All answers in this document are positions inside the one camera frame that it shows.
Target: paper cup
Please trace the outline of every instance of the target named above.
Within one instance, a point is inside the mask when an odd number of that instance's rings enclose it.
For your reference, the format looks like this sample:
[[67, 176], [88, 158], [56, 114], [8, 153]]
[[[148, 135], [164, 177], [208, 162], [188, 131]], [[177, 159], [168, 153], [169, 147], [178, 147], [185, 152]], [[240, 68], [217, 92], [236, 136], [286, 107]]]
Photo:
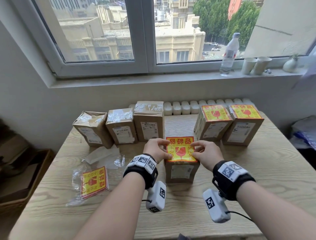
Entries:
[[272, 61], [272, 58], [268, 57], [258, 57], [258, 62], [255, 64], [255, 67], [253, 68], [253, 73], [256, 75], [261, 75], [269, 62]]
[[256, 58], [245, 58], [244, 64], [242, 65], [241, 73], [249, 75], [257, 61], [258, 59]]

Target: window sill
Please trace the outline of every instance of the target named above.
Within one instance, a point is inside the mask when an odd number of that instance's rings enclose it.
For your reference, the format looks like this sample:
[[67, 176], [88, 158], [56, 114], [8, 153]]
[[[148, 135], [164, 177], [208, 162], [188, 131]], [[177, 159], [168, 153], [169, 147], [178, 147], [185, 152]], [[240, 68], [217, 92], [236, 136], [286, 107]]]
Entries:
[[49, 88], [67, 88], [67, 87], [88, 87], [104, 85], [126, 85], [142, 83], [166, 83], [166, 82], [186, 82], [202, 80], [219, 80], [219, 79], [239, 79], [239, 78], [261, 78], [261, 77], [283, 77], [283, 76], [302, 76], [306, 69], [299, 68], [295, 73], [287, 73], [282, 69], [272, 69], [271, 74], [263, 73], [262, 75], [243, 75], [240, 70], [233, 70], [227, 77], [223, 77], [219, 72], [202, 72], [202, 73], [177, 73], [177, 74], [160, 74], [160, 75], [141, 75], [141, 76], [121, 76], [98, 79], [81, 79], [81, 80], [57, 80]]

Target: wooden table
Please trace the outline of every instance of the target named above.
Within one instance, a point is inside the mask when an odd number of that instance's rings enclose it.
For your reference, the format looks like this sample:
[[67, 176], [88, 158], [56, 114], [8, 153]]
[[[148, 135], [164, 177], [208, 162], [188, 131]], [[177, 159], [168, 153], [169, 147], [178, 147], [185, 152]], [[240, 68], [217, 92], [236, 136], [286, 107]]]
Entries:
[[[246, 168], [261, 186], [316, 216], [316, 172], [263, 116], [265, 121], [248, 147], [221, 146], [225, 159]], [[165, 117], [165, 136], [194, 136], [196, 119], [197, 115]], [[129, 162], [133, 156], [142, 153], [143, 146], [144, 143], [138, 143], [119, 148]], [[84, 205], [66, 207], [74, 196], [72, 172], [93, 150], [75, 129], [70, 132], [9, 239], [72, 239], [75, 236], [110, 192], [92, 197]], [[158, 180], [162, 181], [165, 179], [163, 168], [163, 164], [159, 164]], [[122, 169], [109, 170], [110, 190], [119, 183], [121, 175]], [[135, 239], [177, 239], [179, 233], [198, 239], [261, 236], [254, 223], [236, 214], [232, 214], [227, 223], [212, 222], [202, 199], [204, 190], [215, 189], [211, 177], [211, 172], [201, 165], [192, 185], [167, 186], [166, 205], [161, 213], [150, 213], [143, 203]], [[226, 205], [231, 211], [245, 214], [238, 202], [226, 201]]]

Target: black cable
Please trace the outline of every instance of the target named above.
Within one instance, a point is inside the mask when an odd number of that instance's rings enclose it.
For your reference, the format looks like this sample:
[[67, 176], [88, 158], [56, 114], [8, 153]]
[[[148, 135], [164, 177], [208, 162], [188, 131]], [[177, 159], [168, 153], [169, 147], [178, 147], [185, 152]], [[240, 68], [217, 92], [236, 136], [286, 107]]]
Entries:
[[225, 213], [226, 213], [226, 214], [227, 214], [227, 213], [236, 213], [236, 214], [241, 215], [241, 216], [243, 216], [244, 218], [247, 218], [248, 220], [252, 221], [249, 217], [246, 217], [245, 215], [242, 215], [242, 214], [241, 214], [241, 213], [239, 213], [239, 212], [226, 211]]

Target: tree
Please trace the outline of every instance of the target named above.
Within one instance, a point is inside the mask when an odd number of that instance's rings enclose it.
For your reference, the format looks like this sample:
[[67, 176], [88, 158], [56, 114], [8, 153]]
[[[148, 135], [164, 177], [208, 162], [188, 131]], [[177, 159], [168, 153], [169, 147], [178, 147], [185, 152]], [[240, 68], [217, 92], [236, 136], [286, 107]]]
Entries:
[[226, 37], [232, 39], [234, 33], [240, 33], [239, 45], [245, 48], [256, 25], [260, 8], [253, 1], [244, 1], [228, 22]]
[[198, 0], [194, 4], [193, 13], [200, 16], [199, 27], [206, 35], [224, 37], [229, 2], [230, 0]]

